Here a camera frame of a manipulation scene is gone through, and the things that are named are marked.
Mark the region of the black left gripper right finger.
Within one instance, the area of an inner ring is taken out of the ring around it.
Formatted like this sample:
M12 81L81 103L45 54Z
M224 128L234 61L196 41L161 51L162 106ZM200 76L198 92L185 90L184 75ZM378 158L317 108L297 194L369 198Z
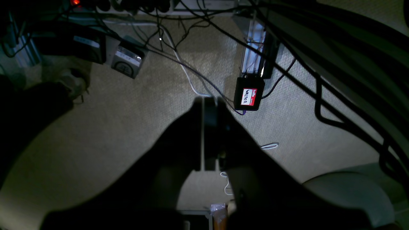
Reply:
M227 229L370 230L367 214L313 194L268 156L221 99L204 100L205 169L229 179L236 211Z

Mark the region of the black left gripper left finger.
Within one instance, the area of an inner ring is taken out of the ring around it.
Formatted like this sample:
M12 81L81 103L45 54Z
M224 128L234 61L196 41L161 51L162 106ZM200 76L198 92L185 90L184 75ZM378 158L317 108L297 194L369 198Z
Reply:
M203 101L172 122L112 185L90 200L46 215L43 230L182 230L181 188L201 167Z

